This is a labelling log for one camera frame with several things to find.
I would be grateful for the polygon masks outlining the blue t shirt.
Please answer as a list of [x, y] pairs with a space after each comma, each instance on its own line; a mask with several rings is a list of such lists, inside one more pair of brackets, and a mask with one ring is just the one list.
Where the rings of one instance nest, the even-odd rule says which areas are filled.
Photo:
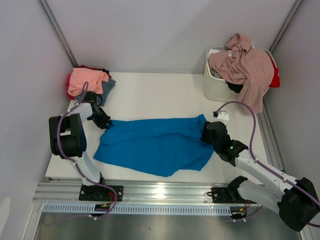
[[204, 115], [189, 118], [114, 120], [100, 137], [94, 159], [146, 174], [170, 177], [201, 171], [214, 148], [201, 142]]

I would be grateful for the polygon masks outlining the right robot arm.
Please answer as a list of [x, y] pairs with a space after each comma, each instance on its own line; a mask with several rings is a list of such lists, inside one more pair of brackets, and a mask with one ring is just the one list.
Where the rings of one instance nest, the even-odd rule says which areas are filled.
[[277, 213], [292, 230], [300, 232], [320, 212], [320, 201], [313, 183], [303, 177], [297, 179], [268, 163], [263, 163], [251, 149], [238, 140], [231, 139], [227, 127], [220, 121], [204, 124], [201, 141], [212, 145], [220, 159], [239, 168], [258, 181], [247, 177], [234, 179], [227, 190], [233, 202], [251, 200]]

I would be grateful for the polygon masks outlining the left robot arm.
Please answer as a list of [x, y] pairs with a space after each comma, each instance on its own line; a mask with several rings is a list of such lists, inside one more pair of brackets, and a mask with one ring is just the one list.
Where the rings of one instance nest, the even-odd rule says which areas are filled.
[[83, 123], [93, 121], [102, 130], [112, 126], [111, 117], [101, 107], [102, 100], [89, 91], [62, 115], [48, 120], [50, 149], [53, 155], [67, 160], [81, 177], [83, 186], [91, 187], [90, 194], [101, 201], [108, 195], [105, 179], [87, 153], [87, 138]]

